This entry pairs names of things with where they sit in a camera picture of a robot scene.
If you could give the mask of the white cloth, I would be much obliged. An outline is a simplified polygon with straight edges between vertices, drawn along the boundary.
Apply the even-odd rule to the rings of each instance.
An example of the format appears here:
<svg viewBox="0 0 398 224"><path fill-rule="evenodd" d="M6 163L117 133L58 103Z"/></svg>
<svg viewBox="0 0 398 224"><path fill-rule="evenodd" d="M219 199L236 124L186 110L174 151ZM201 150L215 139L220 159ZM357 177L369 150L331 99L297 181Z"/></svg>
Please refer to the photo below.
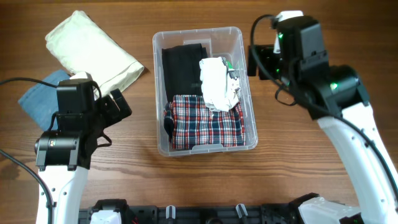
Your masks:
<svg viewBox="0 0 398 224"><path fill-rule="evenodd" d="M205 106L214 112L228 112L239 102L238 72L224 57L204 58L199 62L201 92Z"/></svg>

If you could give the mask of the black garment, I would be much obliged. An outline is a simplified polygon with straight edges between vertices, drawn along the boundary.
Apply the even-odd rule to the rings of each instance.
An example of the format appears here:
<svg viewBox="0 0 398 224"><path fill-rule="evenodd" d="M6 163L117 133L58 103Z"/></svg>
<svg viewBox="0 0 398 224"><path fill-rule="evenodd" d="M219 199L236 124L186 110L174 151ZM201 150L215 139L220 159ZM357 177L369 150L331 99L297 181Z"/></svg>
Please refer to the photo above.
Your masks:
<svg viewBox="0 0 398 224"><path fill-rule="evenodd" d="M167 101L175 95L202 96L199 62L207 58L206 48L202 44L179 45L162 49Z"/></svg>

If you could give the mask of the plaid checkered shorts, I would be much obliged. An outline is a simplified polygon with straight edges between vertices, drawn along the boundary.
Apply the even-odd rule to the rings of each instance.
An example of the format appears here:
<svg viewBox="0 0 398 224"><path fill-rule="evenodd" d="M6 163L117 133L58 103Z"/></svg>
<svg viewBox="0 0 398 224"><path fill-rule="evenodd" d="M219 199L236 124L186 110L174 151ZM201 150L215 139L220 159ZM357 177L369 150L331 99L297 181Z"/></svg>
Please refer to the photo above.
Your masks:
<svg viewBox="0 0 398 224"><path fill-rule="evenodd" d="M197 95L175 95L165 105L164 129L176 150L209 144L236 147L246 142L240 103L228 111L215 112Z"/></svg>

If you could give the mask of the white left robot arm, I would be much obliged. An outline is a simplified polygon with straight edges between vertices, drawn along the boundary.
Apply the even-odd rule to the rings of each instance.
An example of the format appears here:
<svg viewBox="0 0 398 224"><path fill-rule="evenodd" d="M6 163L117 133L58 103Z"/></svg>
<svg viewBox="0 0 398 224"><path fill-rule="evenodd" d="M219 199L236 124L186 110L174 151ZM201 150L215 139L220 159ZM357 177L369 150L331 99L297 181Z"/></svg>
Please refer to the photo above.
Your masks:
<svg viewBox="0 0 398 224"><path fill-rule="evenodd" d="M58 110L35 143L39 175L37 223L77 223L91 156L112 145L104 130L131 115L120 90L95 98L99 86L89 79L61 81Z"/></svg>

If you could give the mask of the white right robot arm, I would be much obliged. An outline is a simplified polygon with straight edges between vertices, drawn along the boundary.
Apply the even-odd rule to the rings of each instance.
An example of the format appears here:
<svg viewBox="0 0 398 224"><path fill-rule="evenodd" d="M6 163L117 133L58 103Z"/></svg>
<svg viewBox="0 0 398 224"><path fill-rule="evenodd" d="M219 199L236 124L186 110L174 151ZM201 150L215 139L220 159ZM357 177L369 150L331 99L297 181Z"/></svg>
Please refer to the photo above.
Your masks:
<svg viewBox="0 0 398 224"><path fill-rule="evenodd" d="M295 223L396 223L397 171L376 127L369 95L356 71L331 66L320 23L301 11L268 15L276 31L272 56L250 44L259 71L308 110L335 147L359 205L307 194L289 203Z"/></svg>

